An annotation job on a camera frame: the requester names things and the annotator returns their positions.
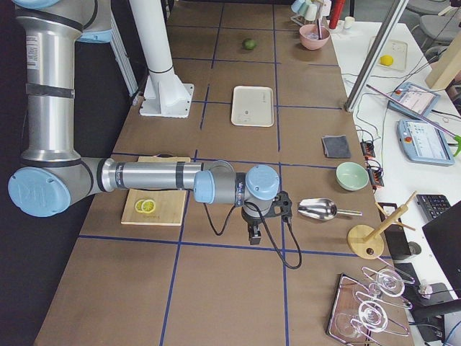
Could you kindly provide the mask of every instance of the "lemon slice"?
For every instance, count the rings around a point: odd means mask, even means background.
[[[138,202],[135,203],[135,210],[136,210],[138,213],[144,213],[144,212],[143,212],[143,209],[141,208],[144,201],[145,201],[145,200],[139,200]]]
[[[150,214],[155,209],[156,209],[156,203],[154,202],[154,200],[148,199],[148,200],[144,200],[141,203],[141,210],[143,211],[143,213]]]

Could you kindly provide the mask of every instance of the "white tray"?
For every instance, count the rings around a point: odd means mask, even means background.
[[[274,125],[272,96],[272,89],[265,86],[235,87],[230,121],[237,126]]]
[[[376,36],[373,36],[370,40],[368,46],[368,51],[372,47],[373,42],[375,41]],[[391,70],[405,71],[406,69],[406,55],[408,50],[408,44],[402,41],[388,40],[381,51],[380,56],[392,56],[394,58],[394,63],[391,66],[385,66],[380,63],[378,59],[376,65],[390,68]]]

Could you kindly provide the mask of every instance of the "green bowl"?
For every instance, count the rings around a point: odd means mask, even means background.
[[[343,189],[357,191],[369,182],[367,170],[355,162],[344,162],[336,168],[336,180]]]

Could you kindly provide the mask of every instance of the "metal scoop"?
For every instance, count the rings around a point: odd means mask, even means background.
[[[297,211],[304,216],[316,218],[318,220],[331,220],[337,214],[362,216],[361,211],[338,209],[336,204],[328,198],[310,198],[302,200],[297,207]]]

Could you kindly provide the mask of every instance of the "chair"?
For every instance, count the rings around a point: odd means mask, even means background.
[[[426,15],[419,19],[419,25],[416,25],[411,33],[415,31],[417,27],[425,34],[426,39],[421,45],[421,50],[424,50],[424,46],[427,40],[431,40],[429,47],[433,43],[440,45],[449,45],[461,30],[460,20],[453,16],[437,16],[437,15]]]
[[[442,10],[450,6],[449,0],[409,0],[406,9],[420,16],[438,15]]]

